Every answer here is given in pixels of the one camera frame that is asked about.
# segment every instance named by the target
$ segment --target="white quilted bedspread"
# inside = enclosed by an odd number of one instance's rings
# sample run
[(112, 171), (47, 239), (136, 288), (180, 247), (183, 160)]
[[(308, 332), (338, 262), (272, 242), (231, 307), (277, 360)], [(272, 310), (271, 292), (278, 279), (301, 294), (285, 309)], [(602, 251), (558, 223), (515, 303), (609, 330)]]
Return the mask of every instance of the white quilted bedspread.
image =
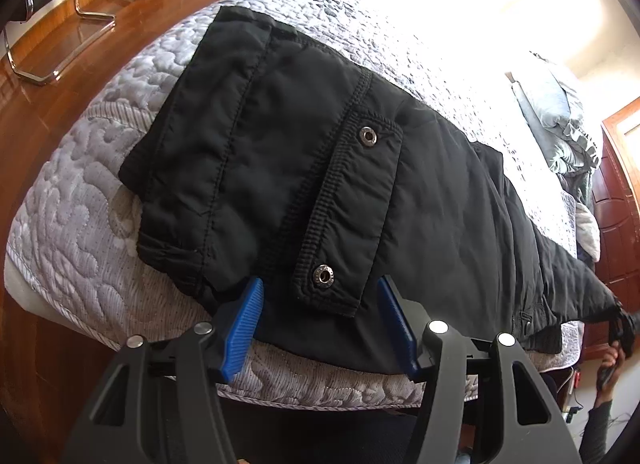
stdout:
[[(388, 21), (361, 0), (223, 0), (175, 25), (108, 82), (44, 164), (15, 216), (8, 256), (34, 291), (90, 336), (116, 349), (134, 333), (170, 338), (207, 317), (136, 256), (140, 202), (117, 173), (222, 4), (293, 25), (423, 100), (470, 140), (501, 151), (527, 214), (575, 255), (572, 201), (548, 171), (503, 75), (453, 68), (427, 35), (406, 33), (402, 21)], [(532, 355), (540, 370), (577, 360), (578, 325), (564, 325), (563, 333), (561, 354)], [(470, 376), (468, 399), (475, 390)], [(414, 406), (422, 398), (421, 386), (404, 376), (332, 367), (257, 341), (242, 372), (219, 393), (329, 410)]]

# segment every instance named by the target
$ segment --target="hand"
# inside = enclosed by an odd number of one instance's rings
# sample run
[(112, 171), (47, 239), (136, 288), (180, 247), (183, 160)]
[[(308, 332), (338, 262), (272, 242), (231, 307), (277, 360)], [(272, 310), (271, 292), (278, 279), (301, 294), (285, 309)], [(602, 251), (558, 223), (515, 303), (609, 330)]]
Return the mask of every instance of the hand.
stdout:
[(604, 354), (602, 358), (602, 363), (600, 364), (600, 369), (609, 368), (614, 365), (616, 366), (616, 370), (613, 372), (609, 382), (605, 384), (601, 390), (599, 390), (596, 394), (596, 402), (593, 404), (594, 408), (599, 407), (603, 402), (608, 402), (613, 399), (613, 388), (616, 386), (620, 375), (622, 374), (622, 367), (625, 364), (626, 354), (625, 351), (620, 347), (619, 341), (614, 341), (612, 346), (610, 346)]

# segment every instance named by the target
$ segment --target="person's arm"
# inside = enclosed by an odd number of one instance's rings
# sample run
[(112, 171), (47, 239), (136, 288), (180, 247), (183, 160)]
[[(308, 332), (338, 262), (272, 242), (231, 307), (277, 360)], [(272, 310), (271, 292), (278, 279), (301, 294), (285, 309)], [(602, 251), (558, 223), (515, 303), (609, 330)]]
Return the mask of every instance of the person's arm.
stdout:
[(589, 412), (589, 420), (584, 427), (582, 442), (580, 443), (580, 458), (582, 464), (597, 464), (607, 451), (607, 426), (609, 424), (609, 413), (611, 411), (611, 401), (613, 400), (613, 388), (618, 382), (622, 373), (622, 366), (625, 363), (625, 351), (620, 348), (617, 341), (607, 349), (600, 368), (609, 368), (616, 365), (609, 382), (596, 393), (596, 400), (593, 409)]

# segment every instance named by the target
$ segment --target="chrome chair leg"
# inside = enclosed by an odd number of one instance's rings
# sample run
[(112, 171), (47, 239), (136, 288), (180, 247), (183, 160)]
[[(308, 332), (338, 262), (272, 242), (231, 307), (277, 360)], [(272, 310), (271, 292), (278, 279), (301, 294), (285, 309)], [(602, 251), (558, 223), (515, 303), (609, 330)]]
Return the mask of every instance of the chrome chair leg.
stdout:
[(24, 70), (20, 70), (17, 67), (17, 65), (14, 62), (14, 57), (11, 54), (11, 47), (9, 45), (9, 39), (6, 35), (6, 28), (2, 30), (2, 35), (4, 36), (4, 48), (6, 49), (6, 58), (9, 61), (9, 65), (11, 66), (11, 69), (14, 71), (16, 76), (18, 76), (19, 78), (25, 79), (26, 81), (32, 82), (34, 84), (38, 84), (40, 86), (43, 86), (44, 84), (49, 84), (50, 82), (53, 82), (53, 81), (58, 81), (64, 69), (67, 68), (69, 64), (82, 53), (83, 50), (85, 50), (91, 43), (93, 43), (98, 38), (106, 34), (116, 25), (116, 21), (115, 21), (116, 17), (114, 14), (105, 14), (104, 12), (82, 11), (80, 10), (80, 5), (78, 0), (74, 0), (74, 7), (76, 9), (76, 14), (78, 14), (78, 16), (81, 17), (82, 19), (105, 21), (106, 25), (102, 27), (100, 30), (98, 30), (97, 32), (95, 32), (94, 34), (92, 34), (92, 36), (89, 37), (87, 40), (79, 44), (78, 47), (72, 50), (72, 52), (66, 58), (64, 58), (51, 73), (47, 74), (46, 76), (42, 76), (42, 77), (36, 76), (29, 72), (25, 72)]

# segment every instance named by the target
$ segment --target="silver grommet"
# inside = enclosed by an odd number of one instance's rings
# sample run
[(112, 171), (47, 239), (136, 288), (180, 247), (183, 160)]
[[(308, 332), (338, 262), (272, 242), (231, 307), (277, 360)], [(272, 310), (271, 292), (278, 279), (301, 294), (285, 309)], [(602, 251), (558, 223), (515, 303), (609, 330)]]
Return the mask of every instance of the silver grommet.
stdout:
[(331, 287), (334, 282), (334, 269), (328, 265), (318, 265), (314, 271), (314, 282), (318, 287)]
[(360, 130), (360, 142), (362, 142), (365, 146), (371, 147), (378, 140), (378, 136), (376, 132), (373, 131), (369, 126), (365, 126)]
[(447, 325), (444, 321), (434, 319), (431, 323), (429, 323), (429, 330), (431, 332), (435, 332), (436, 334), (444, 334), (447, 330), (449, 330), (449, 325)]
[(211, 332), (212, 330), (213, 330), (213, 327), (211, 326), (211, 323), (209, 323), (208, 321), (201, 321), (200, 323), (196, 323), (193, 326), (193, 331), (198, 336), (204, 336), (205, 334), (209, 334), (209, 332)]
[(505, 347), (513, 347), (516, 344), (516, 338), (507, 332), (498, 334), (498, 342)]
[(137, 349), (141, 347), (142, 343), (144, 342), (145, 338), (143, 338), (139, 334), (135, 334), (134, 336), (131, 336), (129, 339), (127, 339), (127, 347), (129, 347), (130, 349)]

